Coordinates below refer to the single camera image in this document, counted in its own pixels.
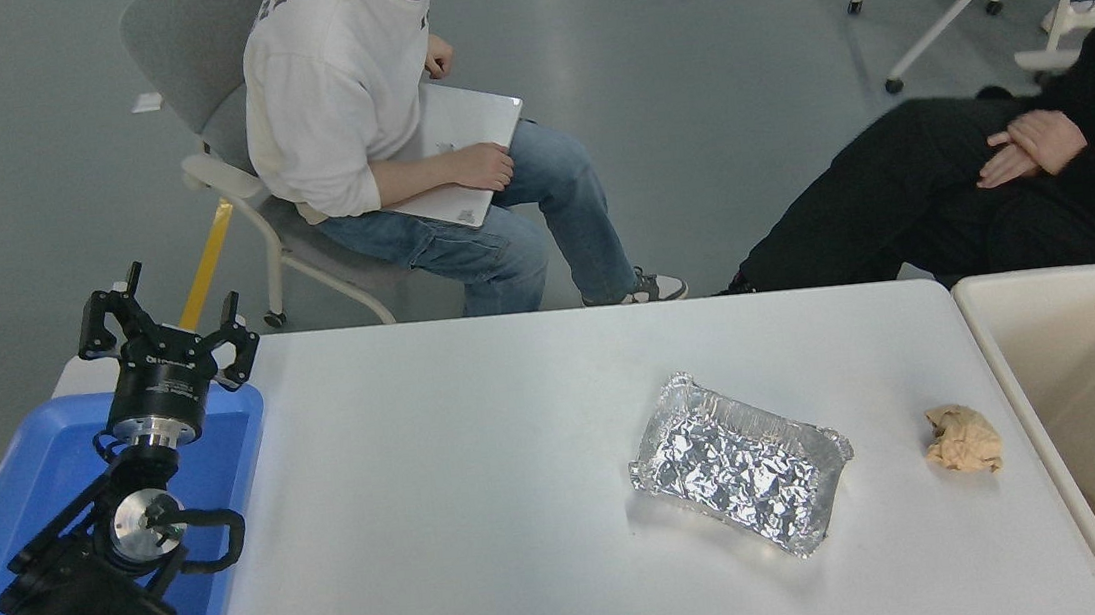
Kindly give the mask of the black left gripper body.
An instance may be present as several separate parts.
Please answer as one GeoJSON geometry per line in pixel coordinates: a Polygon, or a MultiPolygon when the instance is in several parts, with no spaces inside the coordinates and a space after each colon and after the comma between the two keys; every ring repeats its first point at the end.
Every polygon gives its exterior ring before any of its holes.
{"type": "Polygon", "coordinates": [[[150,418],[182,426],[205,422],[207,395],[214,372],[211,350],[201,336],[169,327],[138,333],[122,345],[120,370],[111,401],[112,431],[126,434],[150,418]]]}

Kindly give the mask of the right hand of person with laptop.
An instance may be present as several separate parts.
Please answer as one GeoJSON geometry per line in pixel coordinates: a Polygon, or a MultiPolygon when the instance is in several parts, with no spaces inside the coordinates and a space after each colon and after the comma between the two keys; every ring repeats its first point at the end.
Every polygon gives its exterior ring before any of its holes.
{"type": "Polygon", "coordinates": [[[512,182],[515,163],[509,148],[493,142],[458,148],[447,153],[452,183],[475,190],[504,192],[512,182]]]}

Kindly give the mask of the left hand of person with laptop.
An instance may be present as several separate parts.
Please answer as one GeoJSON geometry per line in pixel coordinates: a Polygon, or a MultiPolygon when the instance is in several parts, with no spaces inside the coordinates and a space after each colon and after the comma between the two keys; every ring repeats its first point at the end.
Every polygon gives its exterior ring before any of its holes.
{"type": "Polygon", "coordinates": [[[439,38],[437,34],[430,33],[428,36],[426,58],[424,58],[425,74],[429,80],[443,80],[449,76],[454,61],[456,51],[453,46],[439,38]]]}

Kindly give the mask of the left hand of person beside bin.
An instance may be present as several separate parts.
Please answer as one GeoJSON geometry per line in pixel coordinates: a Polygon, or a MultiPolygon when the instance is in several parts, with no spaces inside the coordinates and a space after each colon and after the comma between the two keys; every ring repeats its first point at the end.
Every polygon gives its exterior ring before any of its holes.
{"type": "Polygon", "coordinates": [[[1019,147],[1004,146],[981,166],[977,188],[991,189],[1011,181],[1031,178],[1044,173],[1042,165],[1019,147]]]}

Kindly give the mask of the right hand of person beside bin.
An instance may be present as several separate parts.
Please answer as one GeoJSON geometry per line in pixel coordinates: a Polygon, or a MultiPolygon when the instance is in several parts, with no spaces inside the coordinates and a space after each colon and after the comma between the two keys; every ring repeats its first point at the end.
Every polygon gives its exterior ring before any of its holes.
{"type": "Polygon", "coordinates": [[[1058,111],[1028,111],[1008,121],[1006,130],[988,136],[987,146],[996,153],[1004,146],[1027,151],[1044,174],[1058,175],[1086,146],[1077,125],[1058,111]]]}

